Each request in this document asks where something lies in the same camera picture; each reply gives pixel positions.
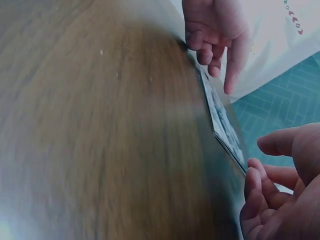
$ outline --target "herringbone pattern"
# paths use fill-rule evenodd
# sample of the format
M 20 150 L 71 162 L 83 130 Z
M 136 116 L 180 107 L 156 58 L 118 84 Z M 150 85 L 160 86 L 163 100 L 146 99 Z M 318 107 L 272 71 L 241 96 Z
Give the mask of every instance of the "herringbone pattern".
M 290 157 L 261 153 L 256 141 L 277 129 L 320 122 L 319 60 L 318 52 L 233 104 L 250 157 L 293 166 Z

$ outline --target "wooden table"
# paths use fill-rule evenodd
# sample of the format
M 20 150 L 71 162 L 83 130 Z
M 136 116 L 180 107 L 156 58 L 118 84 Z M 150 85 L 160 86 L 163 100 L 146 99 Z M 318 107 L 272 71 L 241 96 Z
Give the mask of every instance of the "wooden table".
M 238 237 L 183 31 L 165 0 L 1 1 L 0 239 Z

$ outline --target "photo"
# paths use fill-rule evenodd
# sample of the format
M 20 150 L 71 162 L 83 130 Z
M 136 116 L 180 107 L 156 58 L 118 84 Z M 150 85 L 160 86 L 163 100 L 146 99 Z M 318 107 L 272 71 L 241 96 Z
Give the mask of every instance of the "photo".
M 227 111 L 216 90 L 211 87 L 210 79 L 201 66 L 199 66 L 199 75 L 202 80 L 214 135 L 230 157 L 244 168 L 243 152 L 237 134 L 229 121 Z
M 215 122 L 218 123 L 218 128 L 222 128 L 219 130 L 219 132 L 222 132 L 224 134 L 221 135 L 221 138 L 225 141 L 226 145 L 229 147 L 230 152 L 234 155 L 234 157 L 242 164 L 245 163 L 243 152 L 240 148 L 239 139 L 237 137 L 237 134 L 235 132 L 235 129 L 231 125 L 227 111 L 225 107 L 223 106 L 222 102 L 220 101 L 218 94 L 214 88 L 211 89 L 211 96 L 212 96 L 212 102 L 214 104 L 214 108 L 217 113 L 217 120 Z

